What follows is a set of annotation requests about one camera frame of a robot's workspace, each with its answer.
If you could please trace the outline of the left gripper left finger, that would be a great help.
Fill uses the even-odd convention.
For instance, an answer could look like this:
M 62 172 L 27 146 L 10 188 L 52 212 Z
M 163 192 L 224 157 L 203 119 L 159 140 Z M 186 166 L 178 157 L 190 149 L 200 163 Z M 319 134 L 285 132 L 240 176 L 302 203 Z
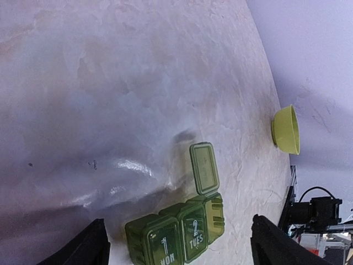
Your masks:
M 108 264 L 110 242 L 104 219 L 95 219 L 59 251 L 40 264 Z

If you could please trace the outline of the green weekly pill organizer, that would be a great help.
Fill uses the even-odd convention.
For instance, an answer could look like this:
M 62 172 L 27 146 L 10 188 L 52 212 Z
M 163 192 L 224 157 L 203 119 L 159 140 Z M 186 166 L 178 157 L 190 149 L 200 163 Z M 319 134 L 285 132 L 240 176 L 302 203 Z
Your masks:
M 197 196 L 125 225 L 133 264 L 189 264 L 225 231 L 212 143 L 189 147 Z

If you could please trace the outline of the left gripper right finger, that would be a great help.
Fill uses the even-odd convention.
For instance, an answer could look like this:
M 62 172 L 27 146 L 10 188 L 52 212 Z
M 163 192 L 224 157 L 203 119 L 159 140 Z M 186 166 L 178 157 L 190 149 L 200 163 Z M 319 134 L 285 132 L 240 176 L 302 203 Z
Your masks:
M 254 215 L 250 238 L 256 265 L 322 265 L 328 261 L 309 252 L 263 215 Z

